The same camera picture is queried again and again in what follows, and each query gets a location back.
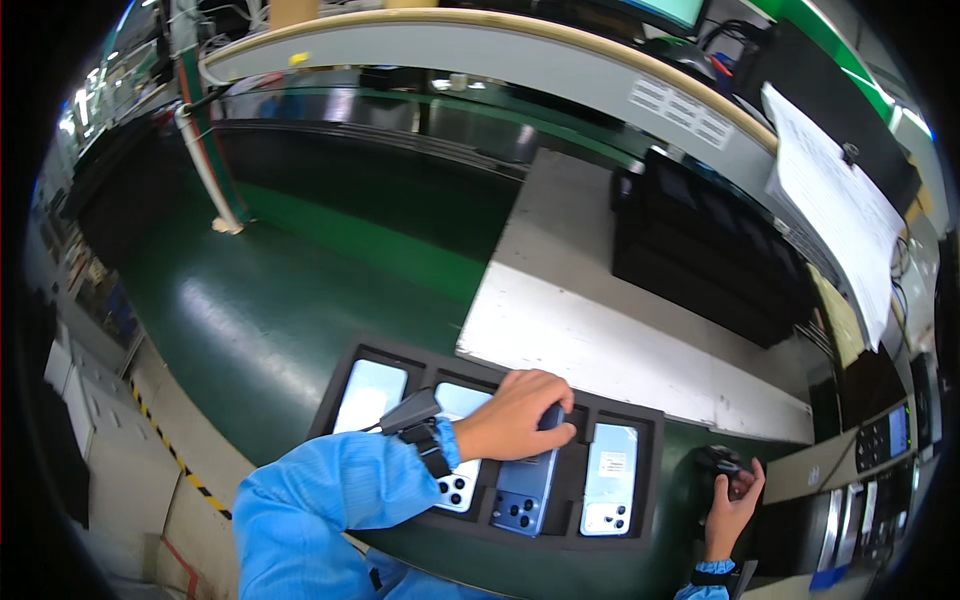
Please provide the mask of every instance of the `foam tray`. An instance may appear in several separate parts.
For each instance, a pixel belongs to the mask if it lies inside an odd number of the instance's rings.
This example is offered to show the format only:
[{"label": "foam tray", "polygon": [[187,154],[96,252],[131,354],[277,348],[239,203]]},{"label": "foam tray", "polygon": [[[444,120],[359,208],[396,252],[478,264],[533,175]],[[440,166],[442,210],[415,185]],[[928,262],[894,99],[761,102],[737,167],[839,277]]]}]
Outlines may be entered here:
[{"label": "foam tray", "polygon": [[[506,374],[463,359],[448,358],[419,348],[362,336],[354,342],[334,371],[324,400],[310,427],[308,440],[333,431],[350,370],[353,363],[359,359],[406,370],[408,376],[404,396],[424,387],[435,387],[445,381],[492,394]],[[566,416],[566,421],[577,426],[577,436],[560,450],[550,500],[539,536],[527,538],[490,525],[496,499],[496,478],[501,464],[493,460],[484,460],[480,467],[469,511],[458,514],[431,508],[414,517],[414,521],[512,547],[619,552],[645,548],[650,540],[654,505],[657,501],[660,456],[663,450],[663,412],[579,390],[574,390],[574,396],[574,408]],[[629,529],[623,536],[585,537],[580,534],[589,445],[594,425],[598,422],[629,425],[638,433],[634,509]]]}]

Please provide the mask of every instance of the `blue smartphone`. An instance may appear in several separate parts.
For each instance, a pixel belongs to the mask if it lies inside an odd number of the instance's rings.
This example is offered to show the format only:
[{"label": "blue smartphone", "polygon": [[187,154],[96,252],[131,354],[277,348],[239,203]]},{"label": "blue smartphone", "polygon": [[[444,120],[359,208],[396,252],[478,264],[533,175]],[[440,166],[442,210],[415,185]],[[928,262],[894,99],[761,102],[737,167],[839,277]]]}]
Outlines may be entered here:
[{"label": "blue smartphone", "polygon": [[[473,411],[492,398],[493,394],[444,382],[437,385],[433,396],[440,404],[442,411],[440,416],[455,421],[469,417]],[[434,506],[454,513],[465,513],[470,510],[479,474],[480,459],[475,459],[461,463],[449,475],[438,479],[437,483],[444,499]]]},{"label": "blue smartphone", "polygon": [[[554,404],[543,413],[538,429],[553,429],[562,422],[564,409]],[[530,538],[540,534],[559,452],[554,448],[500,466],[490,525]]]},{"label": "blue smartphone", "polygon": [[353,363],[333,433],[359,431],[376,425],[384,413],[403,400],[407,371],[362,358]]},{"label": "blue smartphone", "polygon": [[636,480],[637,433],[633,427],[597,423],[587,462],[584,536],[623,536],[630,531]]}]

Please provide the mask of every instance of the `left hand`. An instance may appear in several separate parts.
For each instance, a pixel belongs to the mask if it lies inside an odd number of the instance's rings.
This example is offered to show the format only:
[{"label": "left hand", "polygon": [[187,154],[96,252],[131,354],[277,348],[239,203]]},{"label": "left hand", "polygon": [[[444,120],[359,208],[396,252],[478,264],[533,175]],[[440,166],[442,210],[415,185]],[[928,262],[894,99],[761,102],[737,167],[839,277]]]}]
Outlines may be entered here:
[{"label": "left hand", "polygon": [[733,553],[736,539],[754,515],[766,477],[760,461],[754,458],[754,472],[741,470],[733,480],[733,492],[742,498],[730,500],[727,475],[717,475],[713,482],[713,506],[707,515],[704,561],[716,563],[727,560]]},{"label": "left hand", "polygon": [[555,402],[568,415],[573,410],[573,391],[557,375],[536,369],[507,373],[490,401],[453,423],[460,461],[514,461],[566,445],[577,433],[572,423],[537,429],[543,413]]}]

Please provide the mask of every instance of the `yellow black warning tape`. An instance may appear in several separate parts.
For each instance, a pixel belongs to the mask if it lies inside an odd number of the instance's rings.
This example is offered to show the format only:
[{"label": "yellow black warning tape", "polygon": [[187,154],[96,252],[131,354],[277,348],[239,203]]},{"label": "yellow black warning tape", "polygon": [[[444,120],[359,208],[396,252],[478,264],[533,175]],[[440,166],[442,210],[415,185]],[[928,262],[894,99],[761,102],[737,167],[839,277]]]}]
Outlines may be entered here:
[{"label": "yellow black warning tape", "polygon": [[226,517],[227,520],[233,520],[233,514],[227,510],[227,507],[213,497],[213,494],[210,493],[210,490],[204,486],[204,483],[193,474],[193,471],[187,468],[187,465],[183,463],[182,458],[177,456],[177,451],[173,446],[170,445],[170,440],[167,440],[167,437],[163,435],[163,432],[160,430],[159,425],[156,424],[153,415],[150,414],[150,409],[147,408],[147,405],[143,403],[143,398],[140,397],[140,393],[137,391],[136,386],[133,385],[132,380],[130,382],[130,387],[133,391],[133,397],[136,399],[136,403],[140,405],[140,412],[144,417],[147,418],[147,420],[150,421],[150,425],[153,426],[156,434],[160,436],[160,441],[163,442],[163,445],[167,447],[167,450],[170,451],[170,454],[173,455],[174,460],[177,461],[177,464],[180,466],[180,470],[183,471],[184,475],[186,475],[186,480],[204,495],[204,498],[206,498],[206,501],[209,503],[209,505],[216,509],[218,513]]}]

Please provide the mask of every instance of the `wrist strap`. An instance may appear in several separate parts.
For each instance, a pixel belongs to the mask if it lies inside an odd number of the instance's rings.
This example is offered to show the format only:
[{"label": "wrist strap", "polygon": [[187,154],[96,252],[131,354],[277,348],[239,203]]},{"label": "wrist strap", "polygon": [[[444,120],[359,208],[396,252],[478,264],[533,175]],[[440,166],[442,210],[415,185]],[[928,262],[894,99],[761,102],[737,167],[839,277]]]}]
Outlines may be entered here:
[{"label": "wrist strap", "polygon": [[417,423],[400,432],[400,439],[408,444],[415,444],[417,454],[426,469],[434,479],[440,479],[450,474],[450,466],[446,463],[444,452],[433,437],[433,420]]},{"label": "wrist strap", "polygon": [[698,571],[694,569],[693,573],[690,575],[690,583],[696,587],[700,586],[726,586],[727,581],[730,579],[731,574],[736,570],[736,567],[731,570],[729,573],[705,573],[703,571]]}]

